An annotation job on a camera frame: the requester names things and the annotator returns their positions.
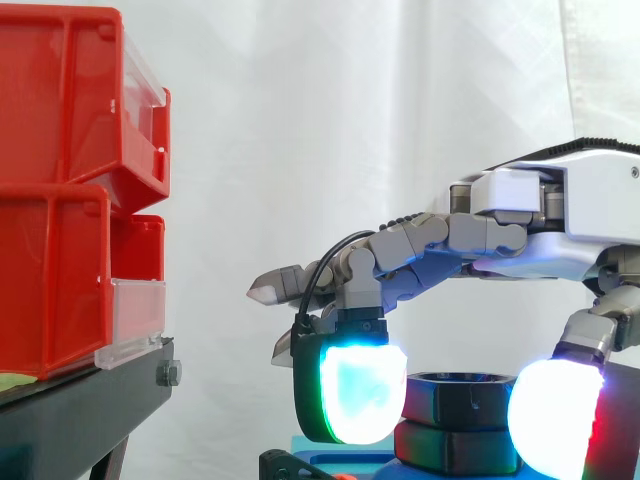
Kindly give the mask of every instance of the black clamp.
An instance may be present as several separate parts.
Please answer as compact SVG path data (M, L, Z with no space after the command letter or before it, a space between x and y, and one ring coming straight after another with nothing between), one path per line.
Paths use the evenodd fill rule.
M269 450L260 455L259 480L335 480L328 473L294 457L284 450Z

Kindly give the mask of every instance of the green light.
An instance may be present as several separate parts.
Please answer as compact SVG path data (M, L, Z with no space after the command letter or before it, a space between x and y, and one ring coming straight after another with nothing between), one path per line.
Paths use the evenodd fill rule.
M393 345L329 347L321 357L322 409L332 436L367 445L397 425L407 390L407 357Z

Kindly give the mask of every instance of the large hex nut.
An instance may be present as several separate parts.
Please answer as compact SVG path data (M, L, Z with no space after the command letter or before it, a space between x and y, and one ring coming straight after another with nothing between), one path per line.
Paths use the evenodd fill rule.
M444 475L513 475L523 462L508 430L447 432L408 420L394 434L398 460Z
M515 377L478 373L410 375L402 416L445 430L507 428L515 381Z

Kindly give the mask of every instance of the white backdrop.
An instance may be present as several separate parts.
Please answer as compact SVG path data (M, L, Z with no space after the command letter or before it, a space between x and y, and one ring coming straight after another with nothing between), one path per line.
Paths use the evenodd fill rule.
M469 172L640 133L632 0L89 3L123 12L173 94L171 199L152 210L184 375L132 435L124 480L254 479L299 431L291 373L269 364L292 312L244 297L258 274L445 209ZM412 371L516 373L587 301L567 282L451 280L390 330Z

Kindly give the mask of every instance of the stacked drawer unit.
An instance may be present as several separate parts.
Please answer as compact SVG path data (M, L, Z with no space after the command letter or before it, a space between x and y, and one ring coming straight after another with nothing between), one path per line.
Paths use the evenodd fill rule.
M170 95L119 12L0 5L0 96L0 377L160 348Z

